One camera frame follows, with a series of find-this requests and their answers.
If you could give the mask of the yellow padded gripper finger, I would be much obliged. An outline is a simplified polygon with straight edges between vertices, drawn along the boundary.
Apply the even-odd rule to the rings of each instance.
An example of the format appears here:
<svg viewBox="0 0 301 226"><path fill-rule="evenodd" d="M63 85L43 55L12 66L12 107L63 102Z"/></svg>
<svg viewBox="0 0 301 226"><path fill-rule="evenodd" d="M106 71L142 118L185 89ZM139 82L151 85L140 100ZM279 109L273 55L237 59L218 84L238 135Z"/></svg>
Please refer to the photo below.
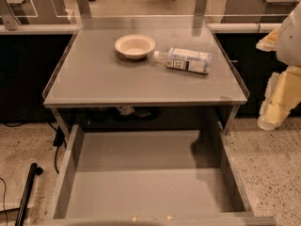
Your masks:
<svg viewBox="0 0 301 226"><path fill-rule="evenodd" d="M259 42L256 44L256 48L264 52L276 51L279 30L280 27L277 27L263 39L259 40Z"/></svg>
<svg viewBox="0 0 301 226"><path fill-rule="evenodd" d="M278 128L301 103L301 68L289 66L283 73L272 73L264 97L257 124L270 131Z"/></svg>

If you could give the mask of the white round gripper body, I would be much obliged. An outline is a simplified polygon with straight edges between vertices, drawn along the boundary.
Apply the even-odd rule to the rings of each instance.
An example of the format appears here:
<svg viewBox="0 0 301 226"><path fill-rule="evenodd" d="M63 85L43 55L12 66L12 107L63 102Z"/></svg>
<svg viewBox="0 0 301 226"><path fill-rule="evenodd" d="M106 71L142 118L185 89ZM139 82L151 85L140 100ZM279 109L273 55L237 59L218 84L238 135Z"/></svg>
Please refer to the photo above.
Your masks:
<svg viewBox="0 0 301 226"><path fill-rule="evenodd" d="M301 3L283 21L277 38L277 59L301 67Z"/></svg>

